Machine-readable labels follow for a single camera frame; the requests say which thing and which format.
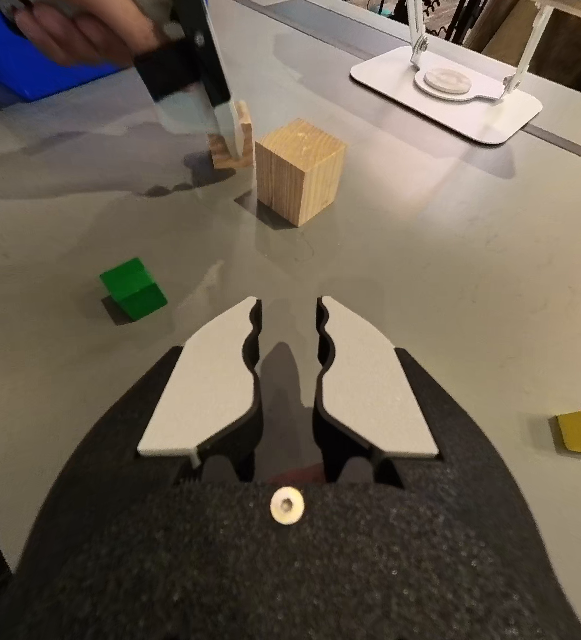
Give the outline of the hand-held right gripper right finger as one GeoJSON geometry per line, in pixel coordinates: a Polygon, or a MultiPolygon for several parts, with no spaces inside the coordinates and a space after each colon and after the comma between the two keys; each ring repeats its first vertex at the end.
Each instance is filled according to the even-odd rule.
{"type": "Polygon", "coordinates": [[[315,409],[369,452],[434,459],[439,447],[391,341],[331,296],[317,300],[315,409]]]}

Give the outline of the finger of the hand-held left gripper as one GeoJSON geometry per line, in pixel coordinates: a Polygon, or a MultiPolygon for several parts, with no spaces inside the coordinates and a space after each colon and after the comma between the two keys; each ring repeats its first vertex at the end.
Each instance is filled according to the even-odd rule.
{"type": "Polygon", "coordinates": [[[243,156],[244,133],[235,101],[229,100],[214,107],[214,115],[220,137],[224,140],[230,156],[243,156]]]}
{"type": "Polygon", "coordinates": [[[202,84],[192,84],[157,101],[157,117],[172,134],[217,134],[215,111],[202,84]]]}

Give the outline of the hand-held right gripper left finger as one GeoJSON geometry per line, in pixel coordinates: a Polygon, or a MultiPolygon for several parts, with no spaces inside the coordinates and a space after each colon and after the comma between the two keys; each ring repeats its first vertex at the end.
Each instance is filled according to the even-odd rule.
{"type": "Polygon", "coordinates": [[[138,455],[202,460],[215,436],[254,405],[247,339],[258,337],[261,300],[246,297],[203,325],[183,345],[137,445],[138,455]]]}

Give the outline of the medium plain wooden cube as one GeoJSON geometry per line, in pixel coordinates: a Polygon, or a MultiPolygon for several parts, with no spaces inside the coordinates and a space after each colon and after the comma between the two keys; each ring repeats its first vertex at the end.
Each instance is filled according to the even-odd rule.
{"type": "Polygon", "coordinates": [[[237,170],[253,165],[253,126],[249,109],[244,100],[238,100],[235,104],[244,139],[243,155],[237,158],[232,157],[221,135],[207,135],[212,164],[216,170],[237,170]]]}

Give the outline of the large plain wooden cube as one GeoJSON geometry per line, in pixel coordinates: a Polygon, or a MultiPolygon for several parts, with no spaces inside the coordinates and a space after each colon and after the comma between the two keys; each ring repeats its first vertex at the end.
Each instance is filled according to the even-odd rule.
{"type": "Polygon", "coordinates": [[[257,199],[294,227],[334,203],[348,146],[297,118],[254,144],[257,199]]]}

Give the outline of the green wooden cube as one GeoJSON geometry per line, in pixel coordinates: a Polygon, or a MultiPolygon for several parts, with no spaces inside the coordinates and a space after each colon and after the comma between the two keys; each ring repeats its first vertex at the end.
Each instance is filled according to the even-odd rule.
{"type": "Polygon", "coordinates": [[[165,293],[138,257],[102,272],[99,279],[111,300],[132,322],[168,304],[165,293]]]}

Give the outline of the person's left hand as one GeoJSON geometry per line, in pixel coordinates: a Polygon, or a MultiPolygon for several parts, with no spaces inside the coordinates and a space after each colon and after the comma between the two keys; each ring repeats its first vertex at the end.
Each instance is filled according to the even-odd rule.
{"type": "Polygon", "coordinates": [[[56,64],[119,67],[165,44],[172,1],[0,1],[0,16],[56,64]]]}

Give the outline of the large blue plastic bin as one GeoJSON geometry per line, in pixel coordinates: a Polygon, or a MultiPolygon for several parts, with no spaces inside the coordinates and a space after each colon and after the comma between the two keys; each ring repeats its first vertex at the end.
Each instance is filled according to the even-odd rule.
{"type": "Polygon", "coordinates": [[[119,71],[108,63],[62,67],[47,59],[1,10],[21,5],[0,1],[0,109],[45,99],[119,71]]]}

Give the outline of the white metal document stand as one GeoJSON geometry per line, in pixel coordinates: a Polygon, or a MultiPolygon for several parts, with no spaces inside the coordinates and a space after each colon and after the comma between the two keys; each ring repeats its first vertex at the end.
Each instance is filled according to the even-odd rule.
{"type": "Polygon", "coordinates": [[[501,145],[542,111],[542,102],[519,86],[553,7],[539,12],[513,75],[499,81],[430,50],[422,1],[407,1],[410,44],[350,69],[358,84],[461,136],[489,146],[501,145]]]}

